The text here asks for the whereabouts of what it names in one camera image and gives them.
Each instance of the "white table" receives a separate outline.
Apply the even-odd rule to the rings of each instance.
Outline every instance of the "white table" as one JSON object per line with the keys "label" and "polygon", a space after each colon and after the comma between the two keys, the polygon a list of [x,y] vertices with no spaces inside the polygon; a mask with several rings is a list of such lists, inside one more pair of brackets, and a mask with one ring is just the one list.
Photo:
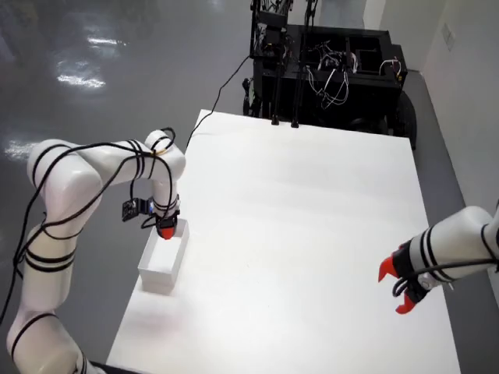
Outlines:
{"label": "white table", "polygon": [[395,279],[377,283],[380,262],[427,227],[407,139],[216,113],[186,156],[179,279],[168,296],[137,281],[109,365],[459,373],[442,289],[400,316]]}

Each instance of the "white plastic container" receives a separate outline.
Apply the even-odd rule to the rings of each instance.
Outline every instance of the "white plastic container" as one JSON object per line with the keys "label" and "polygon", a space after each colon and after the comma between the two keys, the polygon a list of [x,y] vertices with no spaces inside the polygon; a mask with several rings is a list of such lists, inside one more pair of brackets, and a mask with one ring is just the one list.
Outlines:
{"label": "white plastic container", "polygon": [[181,218],[177,223],[175,235],[170,240],[161,238],[156,228],[150,231],[139,262],[139,273],[145,288],[147,286],[172,288],[175,285],[188,241],[189,225]]}

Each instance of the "glossy floor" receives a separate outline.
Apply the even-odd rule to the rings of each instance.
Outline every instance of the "glossy floor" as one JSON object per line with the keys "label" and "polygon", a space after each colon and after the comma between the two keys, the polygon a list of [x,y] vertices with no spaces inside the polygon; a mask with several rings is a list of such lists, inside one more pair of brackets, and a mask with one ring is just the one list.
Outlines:
{"label": "glossy floor", "polygon": [[[143,140],[166,125],[177,130],[177,143],[184,148],[199,110],[211,107],[218,87],[248,54],[249,3],[0,1],[0,300],[33,193],[26,176],[30,148],[54,137],[74,143]],[[359,18],[355,9],[351,19]],[[251,71],[248,62],[226,87],[219,111],[241,112],[240,83]],[[406,90],[418,114],[416,164],[434,224],[460,209],[462,197],[424,81],[412,73]],[[445,199],[432,199],[437,189],[445,191]],[[100,362],[118,330],[147,240],[137,222],[121,222],[127,193],[126,186],[115,187],[85,227],[71,294],[58,310],[81,348]],[[138,183],[137,193],[149,196],[148,185]],[[30,226],[41,220],[42,210],[38,203]],[[478,274],[447,294],[463,373],[497,368],[491,351],[499,347],[499,312],[491,292],[486,276]],[[0,344],[16,312],[19,285],[15,295],[7,323],[0,327]],[[0,372],[13,372],[4,349]]]}

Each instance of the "robotic arm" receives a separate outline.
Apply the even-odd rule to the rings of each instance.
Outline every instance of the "robotic arm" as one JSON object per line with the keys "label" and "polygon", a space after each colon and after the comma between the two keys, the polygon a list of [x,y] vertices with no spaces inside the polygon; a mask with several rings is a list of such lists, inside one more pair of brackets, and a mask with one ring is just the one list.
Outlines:
{"label": "robotic arm", "polygon": [[393,290],[404,294],[399,314],[410,312],[434,287],[484,270],[499,261],[499,210],[469,206],[428,228],[380,265],[378,281],[386,274],[400,278]]}
{"label": "robotic arm", "polygon": [[77,146],[47,140],[31,152],[28,175],[44,199],[47,216],[31,231],[14,260],[17,266],[24,258],[25,265],[20,306],[7,348],[22,374],[103,373],[85,358],[55,310],[69,293],[78,235],[110,185],[152,180],[152,198],[144,202],[131,196],[123,204],[122,218],[147,214],[156,220],[162,238],[173,236],[180,205],[176,182],[186,165],[174,137],[156,130],[145,144],[129,140]]}

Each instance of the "black cable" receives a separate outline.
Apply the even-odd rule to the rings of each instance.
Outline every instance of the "black cable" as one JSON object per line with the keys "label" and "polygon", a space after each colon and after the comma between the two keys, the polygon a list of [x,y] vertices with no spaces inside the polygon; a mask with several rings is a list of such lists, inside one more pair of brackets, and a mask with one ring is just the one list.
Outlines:
{"label": "black cable", "polygon": [[392,294],[395,297],[400,296],[402,294],[402,292],[404,292],[405,289],[408,287],[408,282],[411,279],[417,278],[419,275],[424,274],[424,273],[429,273],[429,272],[438,271],[438,270],[445,270],[445,269],[454,269],[456,267],[488,265],[488,264],[498,264],[498,261],[496,259],[471,259],[469,261],[458,261],[455,263],[445,263],[442,265],[425,267],[423,269],[414,271],[413,273],[410,273],[409,275],[407,275],[405,277],[400,277],[400,279],[397,280],[397,282],[395,282],[395,285],[393,286]]}
{"label": "black cable", "polygon": [[[67,218],[64,218],[64,219],[62,219],[60,221],[54,221],[54,222],[50,222],[48,224],[42,224],[34,232],[34,234],[30,237],[30,239],[27,240],[27,243],[23,246],[23,240],[24,240],[24,236],[26,234],[27,221],[29,220],[31,208],[32,208],[32,206],[33,206],[36,198],[40,195],[41,189],[43,188],[45,182],[47,181],[48,176],[50,175],[50,173],[51,173],[52,169],[55,167],[55,165],[62,158],[66,157],[68,154],[70,154],[72,152],[76,152],[76,151],[79,151],[79,150],[88,150],[88,149],[96,148],[96,147],[99,147],[99,146],[111,146],[111,147],[118,148],[118,149],[121,149],[121,150],[127,150],[127,151],[130,151],[130,152],[134,152],[136,154],[134,156],[127,157],[127,158],[125,158],[125,159],[122,160],[122,162],[117,167],[115,173],[104,184],[104,186],[102,187],[101,191],[87,205],[85,205],[83,208],[81,208],[80,210],[78,210],[77,212],[75,212],[74,214],[72,214],[71,216],[69,216]],[[36,160],[36,164],[40,162],[40,159],[45,154],[46,153],[43,153],[42,155],[39,156],[39,158]],[[104,143],[95,143],[95,144],[90,144],[90,145],[86,145],[86,146],[76,146],[76,147],[70,148],[70,149],[62,152],[61,154],[59,154],[52,161],[52,163],[50,164],[50,166],[48,167],[48,169],[44,173],[44,176],[41,179],[41,182],[38,185],[35,193],[33,194],[30,202],[28,203],[26,211],[25,211],[25,214],[24,214],[23,227],[21,229],[21,235],[20,235],[20,238],[19,238],[19,242],[18,242],[16,251],[14,253],[14,257],[12,258],[12,265],[13,265],[12,278],[11,278],[11,282],[10,282],[10,285],[9,285],[9,291],[8,291],[7,297],[5,299],[5,304],[3,306],[2,314],[0,315],[0,325],[3,323],[3,320],[5,318],[5,314],[6,314],[7,308],[9,307],[9,303],[10,303],[10,300],[11,300],[11,297],[12,297],[12,292],[13,292],[13,289],[14,289],[15,283],[16,283],[16,274],[19,273],[19,275],[22,276],[22,274],[19,271],[18,265],[22,261],[25,251],[30,247],[30,245],[33,243],[33,241],[38,237],[38,235],[40,235],[41,232],[43,232],[47,228],[52,227],[52,226],[57,226],[57,225],[60,225],[60,224],[65,224],[65,223],[67,223],[67,222],[69,222],[69,221],[77,218],[81,214],[83,214],[86,210],[88,210],[95,203],[95,201],[97,201],[97,199],[99,199],[99,197],[102,195],[102,193],[104,193],[104,191],[106,190],[106,188],[111,185],[111,183],[114,181],[114,179],[116,178],[116,176],[121,171],[121,169],[122,169],[123,165],[125,164],[125,162],[130,161],[130,160],[132,160],[134,158],[138,158],[138,157],[157,158],[166,167],[166,169],[168,170],[168,177],[169,177],[168,179],[169,179],[169,183],[170,183],[170,193],[169,193],[169,197],[168,197],[168,205],[170,206],[171,202],[172,202],[172,184],[173,184],[173,181],[172,181],[172,171],[171,171],[170,167],[168,166],[168,164],[166,163],[166,161],[163,160],[162,158],[156,156],[155,153],[148,153],[148,152],[143,152],[143,151],[137,152],[135,150],[135,148],[130,149],[130,148],[127,148],[125,146],[120,146],[118,144],[104,142]]]}
{"label": "black cable", "polygon": [[[135,150],[135,143],[132,140],[127,140],[126,141],[134,150]],[[140,160],[139,158],[136,159],[136,170],[135,170],[135,175],[133,176],[132,181],[130,182],[130,200],[133,200],[133,187],[135,185],[135,180],[139,176],[139,171],[140,171]]]}
{"label": "black cable", "polygon": [[189,138],[187,139],[187,145],[186,145],[186,150],[187,150],[187,147],[189,146],[189,143],[190,143],[190,140],[191,138],[193,137],[193,134],[194,132],[200,127],[201,123],[203,123],[203,121],[211,116],[213,114],[213,112],[215,111],[215,108],[217,107],[217,103],[218,103],[218,100],[220,99],[220,94],[221,94],[221,91],[225,88],[225,86],[228,85],[228,83],[231,81],[232,78],[234,78],[235,74],[238,73],[238,71],[242,68],[242,66],[244,65],[244,63],[246,62],[246,60],[250,58],[250,55],[246,56],[246,58],[244,58],[244,60],[242,60],[241,64],[239,65],[239,67],[233,72],[233,74],[230,76],[229,79],[227,79],[227,82],[225,82],[223,84],[222,87],[220,87],[220,90],[218,90],[218,96],[217,96],[217,100],[215,100],[215,104],[213,104],[213,108],[211,109],[211,112],[208,113],[207,115],[205,115],[201,121],[199,121],[199,123],[194,127],[194,130],[190,133],[189,135]]}

